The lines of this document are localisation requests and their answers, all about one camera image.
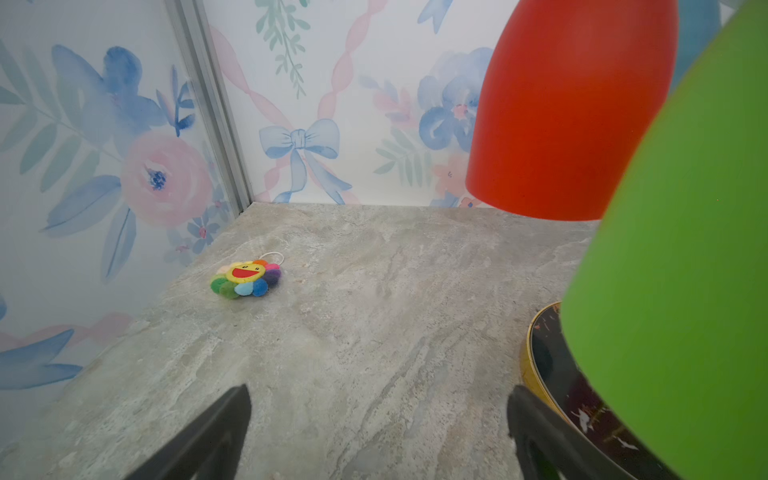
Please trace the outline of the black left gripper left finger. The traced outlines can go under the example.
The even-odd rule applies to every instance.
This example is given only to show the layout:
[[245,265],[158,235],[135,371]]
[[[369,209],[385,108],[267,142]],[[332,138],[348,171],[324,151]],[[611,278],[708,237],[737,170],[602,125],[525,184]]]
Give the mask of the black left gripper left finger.
[[251,413],[247,386],[230,388],[127,478],[233,479]]

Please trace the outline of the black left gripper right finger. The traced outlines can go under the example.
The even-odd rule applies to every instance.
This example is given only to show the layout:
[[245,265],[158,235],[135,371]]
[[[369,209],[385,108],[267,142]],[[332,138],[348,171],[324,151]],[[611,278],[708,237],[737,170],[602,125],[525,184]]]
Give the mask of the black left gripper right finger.
[[525,479],[630,477],[523,385],[516,385],[509,395],[506,416]]

